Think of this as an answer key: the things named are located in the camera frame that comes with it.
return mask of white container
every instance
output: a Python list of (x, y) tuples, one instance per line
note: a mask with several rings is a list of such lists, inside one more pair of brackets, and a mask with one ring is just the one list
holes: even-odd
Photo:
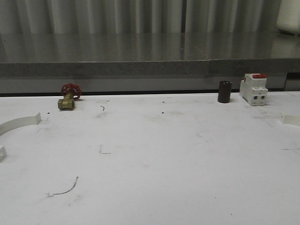
[(292, 34), (300, 34), (300, 0), (281, 0), (277, 28)]

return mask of brass pipe fitting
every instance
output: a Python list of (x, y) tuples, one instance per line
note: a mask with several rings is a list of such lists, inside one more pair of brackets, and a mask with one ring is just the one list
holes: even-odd
[(58, 100), (57, 105), (60, 110), (74, 109), (75, 108), (74, 96), (71, 93), (66, 94), (64, 96), (64, 99)]
[(58, 100), (57, 103), (58, 108), (60, 110), (64, 110), (64, 109), (73, 110), (75, 108), (74, 100), (78, 100), (82, 94), (82, 91), (79, 88), (79, 86), (73, 83), (68, 83), (62, 86), (60, 92), (63, 95), (64, 99)]

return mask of reflective surface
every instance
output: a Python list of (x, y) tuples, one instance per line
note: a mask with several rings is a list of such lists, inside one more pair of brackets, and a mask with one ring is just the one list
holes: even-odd
[(300, 57), (300, 38), (278, 32), (1, 35), (0, 62), (108, 62)]

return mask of white circuit breaker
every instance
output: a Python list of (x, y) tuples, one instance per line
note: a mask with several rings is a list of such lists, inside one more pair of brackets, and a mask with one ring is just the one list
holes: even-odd
[(250, 105), (265, 105), (268, 89), (266, 74), (245, 74), (240, 83), (240, 95)]

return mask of dark brown cylinder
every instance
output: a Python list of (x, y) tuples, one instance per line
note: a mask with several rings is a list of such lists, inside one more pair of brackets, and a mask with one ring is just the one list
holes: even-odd
[(230, 101), (231, 86), (233, 83), (229, 81), (220, 81), (219, 95), (217, 101), (220, 103), (228, 103)]

